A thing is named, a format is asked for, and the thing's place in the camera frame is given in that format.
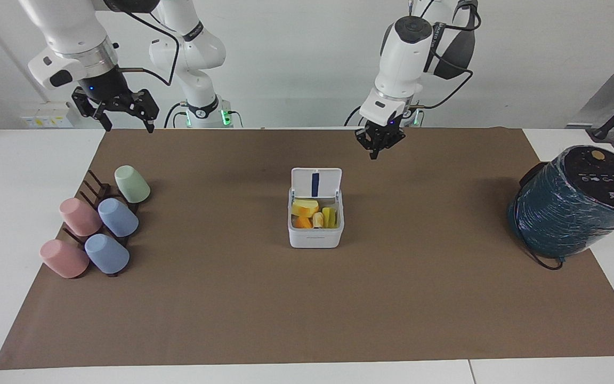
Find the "container lid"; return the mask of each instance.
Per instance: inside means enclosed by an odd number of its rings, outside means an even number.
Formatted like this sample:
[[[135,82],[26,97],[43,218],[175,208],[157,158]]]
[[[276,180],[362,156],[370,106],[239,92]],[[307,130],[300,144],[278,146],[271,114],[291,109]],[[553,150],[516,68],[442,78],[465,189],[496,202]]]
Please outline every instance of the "container lid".
[[[565,177],[583,194],[614,207],[614,153],[593,146],[570,148]]]
[[[341,189],[340,168],[293,168],[290,185],[299,197],[333,197]]]

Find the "table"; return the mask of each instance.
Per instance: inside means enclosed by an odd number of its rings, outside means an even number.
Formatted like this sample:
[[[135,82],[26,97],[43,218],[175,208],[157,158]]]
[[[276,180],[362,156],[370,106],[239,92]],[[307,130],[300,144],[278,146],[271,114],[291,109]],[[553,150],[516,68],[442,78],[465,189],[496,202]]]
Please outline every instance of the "table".
[[[526,131],[541,160],[568,146],[592,143],[583,131]],[[39,244],[53,238],[61,219],[58,201],[82,180],[102,131],[0,130],[0,346],[41,261]],[[25,222],[34,222],[33,226]],[[594,253],[614,287],[614,234]],[[368,364],[91,367],[0,372],[0,382],[612,382],[614,357],[572,359],[460,360]]]

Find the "white container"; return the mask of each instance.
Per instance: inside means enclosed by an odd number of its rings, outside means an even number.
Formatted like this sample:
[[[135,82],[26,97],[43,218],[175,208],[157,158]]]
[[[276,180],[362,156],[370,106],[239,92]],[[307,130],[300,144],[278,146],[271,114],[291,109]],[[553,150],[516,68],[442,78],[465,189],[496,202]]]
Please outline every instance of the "white container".
[[[293,248],[335,248],[345,226],[340,168],[293,168],[288,192],[288,235]],[[303,229],[293,226],[290,211],[295,199],[316,199],[319,209],[334,207],[338,228]]]

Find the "yellow fruit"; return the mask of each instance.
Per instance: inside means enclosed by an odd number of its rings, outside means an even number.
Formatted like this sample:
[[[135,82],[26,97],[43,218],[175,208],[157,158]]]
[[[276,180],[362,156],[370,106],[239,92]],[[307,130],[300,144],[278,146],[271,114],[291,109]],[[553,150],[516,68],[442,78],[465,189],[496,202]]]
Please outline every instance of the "yellow fruit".
[[[309,217],[299,216],[297,220],[295,220],[295,228],[312,229],[312,222]]]
[[[338,228],[338,221],[336,220],[336,209],[334,207],[324,207],[325,225],[324,228]]]
[[[314,228],[323,228],[324,227],[324,214],[321,212],[317,212],[312,217],[312,221],[314,221]]]
[[[312,217],[319,212],[319,202],[317,200],[295,199],[290,213],[299,217]]]
[[[331,210],[324,207],[324,209],[321,210],[321,214],[324,215],[324,228],[328,228],[328,220],[331,216]]]

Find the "open lid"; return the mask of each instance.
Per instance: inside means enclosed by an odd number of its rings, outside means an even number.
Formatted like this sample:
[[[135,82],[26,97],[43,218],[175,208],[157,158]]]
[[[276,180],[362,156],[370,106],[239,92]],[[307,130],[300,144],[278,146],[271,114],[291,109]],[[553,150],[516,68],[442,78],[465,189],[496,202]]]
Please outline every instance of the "open lid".
[[[290,185],[297,197],[334,197],[342,177],[340,168],[293,168]]]

